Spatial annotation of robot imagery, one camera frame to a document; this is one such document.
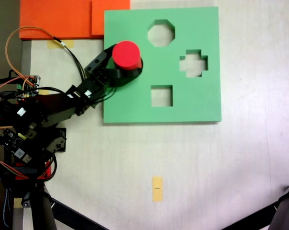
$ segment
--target octagonal hole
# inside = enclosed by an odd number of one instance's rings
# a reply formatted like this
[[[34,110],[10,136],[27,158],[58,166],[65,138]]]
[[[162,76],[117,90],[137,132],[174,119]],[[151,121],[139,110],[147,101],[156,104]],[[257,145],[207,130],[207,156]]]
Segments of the octagonal hole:
[[[155,20],[148,27],[148,40],[156,47],[168,46],[175,39],[175,27],[166,19]]]

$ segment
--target blue cable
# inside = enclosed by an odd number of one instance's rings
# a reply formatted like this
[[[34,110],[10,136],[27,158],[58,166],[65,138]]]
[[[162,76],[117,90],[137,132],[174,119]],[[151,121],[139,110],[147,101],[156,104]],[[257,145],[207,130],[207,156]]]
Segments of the blue cable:
[[[5,226],[10,229],[11,227],[6,223],[6,219],[5,219],[5,210],[6,210],[7,198],[8,198],[8,189],[6,189],[4,209],[2,211],[2,220],[4,221]]]
[[[8,209],[9,209],[10,213],[12,214],[11,207],[10,207],[10,201],[9,201],[8,189],[6,189],[4,208],[2,211],[2,220],[4,221],[5,226],[10,229],[11,227],[7,224],[6,219],[5,219],[5,212],[6,212],[6,205],[7,204],[8,204]]]
[[[11,210],[11,207],[10,207],[10,195],[9,194],[10,193],[8,191],[8,202],[7,202],[7,204],[8,204],[8,209],[9,209],[10,214],[13,216],[13,213],[12,213],[12,210]]]

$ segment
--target yellow tape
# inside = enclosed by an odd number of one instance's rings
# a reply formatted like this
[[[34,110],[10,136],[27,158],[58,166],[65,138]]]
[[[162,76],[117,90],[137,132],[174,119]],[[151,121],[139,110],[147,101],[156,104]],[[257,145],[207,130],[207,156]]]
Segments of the yellow tape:
[[[13,202],[13,207],[14,208],[23,208],[22,204],[22,198],[15,198]]]
[[[153,202],[162,201],[162,177],[154,176],[152,179]]]
[[[39,94],[40,95],[49,95],[49,91],[48,90],[39,90]]]
[[[73,48],[75,46],[74,40],[62,40],[62,42],[66,44],[67,48]],[[59,42],[57,42],[55,40],[48,40],[47,41],[47,47],[49,49],[64,48],[62,45],[60,45]]]
[[[18,136],[19,136],[20,138],[22,138],[23,140],[26,140],[26,139],[27,139],[27,137],[25,137],[22,133],[18,133]]]

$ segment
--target white label sticker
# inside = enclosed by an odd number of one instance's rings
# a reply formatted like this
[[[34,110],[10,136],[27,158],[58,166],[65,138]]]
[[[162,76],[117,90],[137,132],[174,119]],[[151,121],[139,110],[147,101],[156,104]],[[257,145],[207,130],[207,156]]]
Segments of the white label sticker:
[[[16,150],[16,152],[14,153],[14,155],[17,157],[17,158],[22,158],[22,156],[24,156],[25,152],[21,149],[18,149]]]
[[[86,92],[85,92],[85,95],[87,96],[87,97],[89,97],[90,98],[90,95],[91,95],[92,93],[89,91],[89,90],[87,90]]]
[[[29,155],[25,155],[24,156],[24,158],[23,158],[23,161],[25,162],[25,163],[28,163],[29,161],[31,160],[31,157],[29,156]]]
[[[20,108],[20,110],[17,112],[18,115],[23,116],[26,113],[26,110],[24,108]]]

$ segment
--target masking tape strip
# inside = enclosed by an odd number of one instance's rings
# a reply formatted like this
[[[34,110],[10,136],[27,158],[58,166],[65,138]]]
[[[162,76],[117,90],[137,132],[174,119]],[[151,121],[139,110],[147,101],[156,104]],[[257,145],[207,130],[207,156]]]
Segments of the masking tape strip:
[[[154,176],[152,179],[153,202],[162,201],[162,177]]]
[[[74,40],[62,40],[62,42],[66,45],[67,48],[73,48],[75,46]],[[47,48],[57,49],[57,48],[64,48],[64,47],[56,40],[48,40]]]

